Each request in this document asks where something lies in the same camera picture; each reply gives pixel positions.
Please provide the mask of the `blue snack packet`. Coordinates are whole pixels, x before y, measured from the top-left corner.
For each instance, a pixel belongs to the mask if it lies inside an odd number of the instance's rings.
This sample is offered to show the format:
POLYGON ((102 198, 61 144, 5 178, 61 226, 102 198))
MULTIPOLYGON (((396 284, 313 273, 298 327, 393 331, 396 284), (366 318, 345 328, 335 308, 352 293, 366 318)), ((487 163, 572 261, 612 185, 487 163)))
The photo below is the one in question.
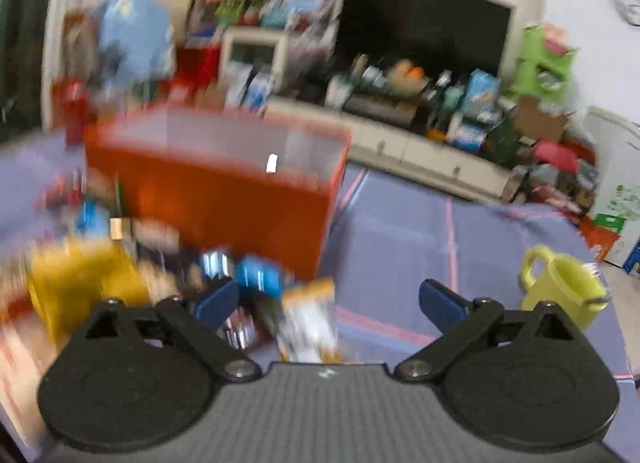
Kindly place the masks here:
POLYGON ((244 256, 235 266, 235 275, 243 299, 259 295, 280 298, 284 291, 282 268, 266 258, 244 256))

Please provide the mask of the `yellow snack bag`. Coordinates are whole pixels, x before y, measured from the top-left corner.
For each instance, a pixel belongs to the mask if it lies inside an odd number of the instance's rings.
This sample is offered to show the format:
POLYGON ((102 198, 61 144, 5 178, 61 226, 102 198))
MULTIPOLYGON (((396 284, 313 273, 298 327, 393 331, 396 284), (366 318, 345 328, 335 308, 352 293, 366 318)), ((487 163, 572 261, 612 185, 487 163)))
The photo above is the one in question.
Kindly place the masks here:
POLYGON ((27 270, 32 307, 56 345, 67 341, 106 298, 151 304, 131 257, 107 239, 69 239, 36 249, 27 270))

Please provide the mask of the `silver grey snack bag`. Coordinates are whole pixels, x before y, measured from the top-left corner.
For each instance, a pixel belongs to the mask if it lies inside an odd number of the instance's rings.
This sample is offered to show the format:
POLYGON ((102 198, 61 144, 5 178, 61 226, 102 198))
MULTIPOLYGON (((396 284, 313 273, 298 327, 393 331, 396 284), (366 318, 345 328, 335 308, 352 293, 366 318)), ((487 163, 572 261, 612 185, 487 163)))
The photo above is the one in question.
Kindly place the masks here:
POLYGON ((291 363, 341 363, 332 278, 286 290, 278 302, 274 337, 280 357, 291 363))

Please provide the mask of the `blue plaid tablecloth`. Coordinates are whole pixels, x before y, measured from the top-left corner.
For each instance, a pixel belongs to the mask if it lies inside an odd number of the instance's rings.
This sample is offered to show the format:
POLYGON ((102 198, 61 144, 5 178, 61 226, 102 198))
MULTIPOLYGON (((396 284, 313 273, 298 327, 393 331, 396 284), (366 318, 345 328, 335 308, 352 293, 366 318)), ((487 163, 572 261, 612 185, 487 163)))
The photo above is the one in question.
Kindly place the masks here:
MULTIPOLYGON (((1 145, 2 254, 58 232, 35 201, 58 175, 84 164, 84 150, 67 150, 60 132, 1 145)), ((486 296, 513 309, 520 307, 521 259, 529 247, 544 244, 592 263, 573 226, 540 205, 500 209, 463 202, 355 163, 340 194, 320 277, 334 279, 338 331, 358 361, 393 366, 436 337, 418 308, 424 279, 469 300, 486 296)), ((586 334, 620 387, 606 443, 628 462, 639 462, 639 403, 613 303, 586 334)))

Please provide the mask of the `yellow green mug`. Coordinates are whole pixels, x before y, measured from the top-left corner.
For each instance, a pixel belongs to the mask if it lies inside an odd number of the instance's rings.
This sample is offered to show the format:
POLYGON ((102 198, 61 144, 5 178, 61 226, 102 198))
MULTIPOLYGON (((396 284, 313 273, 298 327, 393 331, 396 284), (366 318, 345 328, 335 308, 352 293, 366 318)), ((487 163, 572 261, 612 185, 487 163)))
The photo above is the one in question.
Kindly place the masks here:
POLYGON ((544 301, 560 306, 582 331, 608 307, 610 294, 600 278, 577 258, 544 245, 527 249, 521 262, 524 290, 520 308, 533 311, 544 301))

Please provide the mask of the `orange storage box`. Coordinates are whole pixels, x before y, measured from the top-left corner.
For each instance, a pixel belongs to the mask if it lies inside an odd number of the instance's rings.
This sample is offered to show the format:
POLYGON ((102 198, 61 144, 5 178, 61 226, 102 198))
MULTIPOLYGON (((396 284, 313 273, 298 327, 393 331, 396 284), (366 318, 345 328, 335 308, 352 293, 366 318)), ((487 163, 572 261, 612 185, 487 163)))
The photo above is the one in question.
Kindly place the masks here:
POLYGON ((180 104, 85 132, 89 168, 116 180, 128 216, 174 228, 187 246, 270 259, 313 278, 346 171, 350 132, 286 116, 180 104))

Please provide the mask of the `white tv cabinet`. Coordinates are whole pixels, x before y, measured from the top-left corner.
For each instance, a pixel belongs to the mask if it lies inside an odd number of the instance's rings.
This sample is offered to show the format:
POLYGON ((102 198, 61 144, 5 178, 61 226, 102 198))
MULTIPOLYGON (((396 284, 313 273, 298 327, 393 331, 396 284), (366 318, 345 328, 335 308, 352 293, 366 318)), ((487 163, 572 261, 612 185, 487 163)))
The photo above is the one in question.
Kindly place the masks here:
POLYGON ((352 134, 349 160, 465 200, 497 203, 510 178, 488 160, 356 115, 272 97, 265 118, 280 116, 346 129, 352 134))

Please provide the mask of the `fruit bowl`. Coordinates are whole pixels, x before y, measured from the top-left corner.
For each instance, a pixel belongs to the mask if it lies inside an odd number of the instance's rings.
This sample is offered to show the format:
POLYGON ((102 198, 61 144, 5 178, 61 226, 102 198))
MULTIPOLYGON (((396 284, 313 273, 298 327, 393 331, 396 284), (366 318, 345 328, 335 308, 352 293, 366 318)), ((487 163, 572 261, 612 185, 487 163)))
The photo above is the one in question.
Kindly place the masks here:
POLYGON ((408 59, 397 61, 387 72, 387 86, 394 93, 405 96, 419 94, 430 81, 420 66, 414 66, 408 59))

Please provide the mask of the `red soda can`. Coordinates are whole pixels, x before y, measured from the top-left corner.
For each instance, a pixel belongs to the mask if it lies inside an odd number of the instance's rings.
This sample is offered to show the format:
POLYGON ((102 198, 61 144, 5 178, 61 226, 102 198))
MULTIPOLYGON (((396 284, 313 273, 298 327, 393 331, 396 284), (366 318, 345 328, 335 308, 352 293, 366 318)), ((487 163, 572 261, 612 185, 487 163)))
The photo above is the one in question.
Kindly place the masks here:
POLYGON ((51 87, 55 122, 65 131, 67 148, 82 145, 85 131, 96 123, 88 90, 80 79, 63 78, 51 87))

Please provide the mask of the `green plastic shelf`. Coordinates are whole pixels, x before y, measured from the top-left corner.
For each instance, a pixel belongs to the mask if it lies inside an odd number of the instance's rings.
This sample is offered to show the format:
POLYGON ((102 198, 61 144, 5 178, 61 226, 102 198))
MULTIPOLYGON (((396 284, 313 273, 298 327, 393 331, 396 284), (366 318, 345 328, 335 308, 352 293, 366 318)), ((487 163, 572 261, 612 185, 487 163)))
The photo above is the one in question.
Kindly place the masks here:
POLYGON ((534 96, 562 105, 577 53, 575 47, 549 40, 543 26, 525 27, 510 95, 515 99, 534 96))

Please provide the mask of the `white small cabinet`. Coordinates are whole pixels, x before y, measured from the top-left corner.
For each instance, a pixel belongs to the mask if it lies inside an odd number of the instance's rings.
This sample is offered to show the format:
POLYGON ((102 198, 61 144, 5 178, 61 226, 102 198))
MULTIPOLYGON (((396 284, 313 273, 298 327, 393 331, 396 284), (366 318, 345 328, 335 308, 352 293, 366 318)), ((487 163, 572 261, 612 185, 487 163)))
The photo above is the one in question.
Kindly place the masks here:
POLYGON ((228 27, 221 37, 219 76, 230 63, 258 65, 270 73, 274 87, 280 88, 288 55, 288 33, 285 30, 254 26, 228 27))

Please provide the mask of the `blue fish shaped cover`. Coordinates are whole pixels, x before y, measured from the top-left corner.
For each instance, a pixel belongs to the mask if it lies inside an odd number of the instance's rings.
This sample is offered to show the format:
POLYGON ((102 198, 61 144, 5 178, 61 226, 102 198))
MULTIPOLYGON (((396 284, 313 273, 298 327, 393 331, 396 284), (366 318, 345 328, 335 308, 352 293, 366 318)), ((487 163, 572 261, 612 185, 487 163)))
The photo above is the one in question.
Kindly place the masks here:
POLYGON ((176 70, 174 27, 157 0, 104 0, 94 10, 98 23, 100 81, 124 90, 176 70))

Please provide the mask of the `black television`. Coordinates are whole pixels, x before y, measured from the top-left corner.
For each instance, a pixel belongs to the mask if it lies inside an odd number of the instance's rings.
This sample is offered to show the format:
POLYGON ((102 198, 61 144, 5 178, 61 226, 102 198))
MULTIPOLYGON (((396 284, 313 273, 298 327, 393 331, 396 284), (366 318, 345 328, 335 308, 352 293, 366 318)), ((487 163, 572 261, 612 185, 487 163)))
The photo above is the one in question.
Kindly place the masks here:
POLYGON ((430 77, 499 72, 511 8, 490 0, 343 0, 334 56, 409 60, 430 77))

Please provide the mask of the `wall clock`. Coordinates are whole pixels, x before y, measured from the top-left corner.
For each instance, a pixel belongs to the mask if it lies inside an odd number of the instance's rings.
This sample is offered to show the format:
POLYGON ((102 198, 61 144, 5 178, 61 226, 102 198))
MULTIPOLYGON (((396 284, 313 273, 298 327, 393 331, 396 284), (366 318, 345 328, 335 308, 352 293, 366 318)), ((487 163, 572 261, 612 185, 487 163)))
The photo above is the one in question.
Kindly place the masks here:
POLYGON ((633 27, 640 26, 640 0, 613 0, 618 15, 633 27))

